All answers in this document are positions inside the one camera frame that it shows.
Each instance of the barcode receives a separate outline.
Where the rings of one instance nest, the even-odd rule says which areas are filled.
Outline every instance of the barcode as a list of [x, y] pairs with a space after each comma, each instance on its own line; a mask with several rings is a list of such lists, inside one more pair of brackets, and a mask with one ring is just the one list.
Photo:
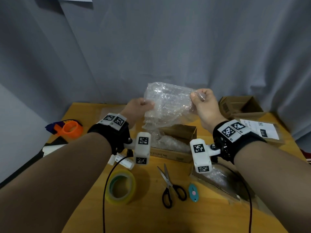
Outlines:
[[225, 113], [228, 113], [228, 112], [229, 112], [229, 108], [228, 108], [228, 106], [227, 106], [226, 103], [223, 103], [222, 107], [223, 107]]

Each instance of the scissors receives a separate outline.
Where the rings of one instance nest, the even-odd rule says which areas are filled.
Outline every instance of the scissors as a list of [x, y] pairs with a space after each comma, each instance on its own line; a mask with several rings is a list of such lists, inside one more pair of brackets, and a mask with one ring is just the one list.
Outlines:
[[[166, 208], [171, 208], [172, 205], [173, 205], [173, 201], [171, 199], [171, 195], [169, 193], [169, 187], [173, 187], [174, 191], [176, 192], [178, 198], [181, 200], [181, 201], [185, 201], [187, 199], [187, 194], [186, 194], [186, 191], [184, 188], [182, 188], [181, 186], [179, 185], [173, 185], [170, 180], [169, 180], [169, 173], [167, 172], [167, 168], [166, 168], [166, 164], [164, 164], [164, 172], [165, 174], [162, 172], [162, 170], [158, 167], [162, 177], [164, 178], [165, 182], [166, 182], [166, 188], [165, 188], [165, 191], [163, 192], [163, 195], [162, 195], [162, 203], [164, 204], [164, 207]], [[182, 190], [184, 192], [184, 197], [181, 196], [181, 194], [178, 192], [178, 189]], [[164, 197], [167, 195], [167, 198], [169, 200], [169, 205], [167, 205], [164, 201]]]

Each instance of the orange tape dispenser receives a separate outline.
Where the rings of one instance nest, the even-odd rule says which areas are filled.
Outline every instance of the orange tape dispenser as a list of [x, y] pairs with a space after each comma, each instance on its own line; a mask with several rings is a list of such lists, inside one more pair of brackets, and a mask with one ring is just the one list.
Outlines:
[[80, 137], [83, 132], [82, 124], [74, 119], [51, 123], [45, 129], [54, 135], [67, 136], [73, 139]]

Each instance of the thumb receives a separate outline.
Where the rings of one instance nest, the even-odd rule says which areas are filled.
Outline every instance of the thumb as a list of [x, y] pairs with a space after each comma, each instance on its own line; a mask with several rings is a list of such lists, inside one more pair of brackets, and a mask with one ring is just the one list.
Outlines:
[[192, 92], [190, 94], [190, 99], [192, 100], [193, 104], [195, 104], [196, 106], [200, 103], [202, 103], [202, 101], [200, 100], [200, 98], [196, 95], [196, 93]]
[[149, 110], [152, 110], [155, 106], [155, 103], [153, 101], [145, 101], [145, 104], [142, 106], [142, 109], [144, 112], [147, 112]]

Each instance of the person's left hand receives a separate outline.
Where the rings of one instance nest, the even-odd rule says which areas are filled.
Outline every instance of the person's left hand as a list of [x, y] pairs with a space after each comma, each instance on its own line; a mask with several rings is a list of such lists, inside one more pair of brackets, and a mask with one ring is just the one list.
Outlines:
[[120, 114], [126, 117], [128, 128], [131, 129], [145, 112], [153, 109], [154, 105], [153, 101], [145, 101], [144, 98], [132, 99]]

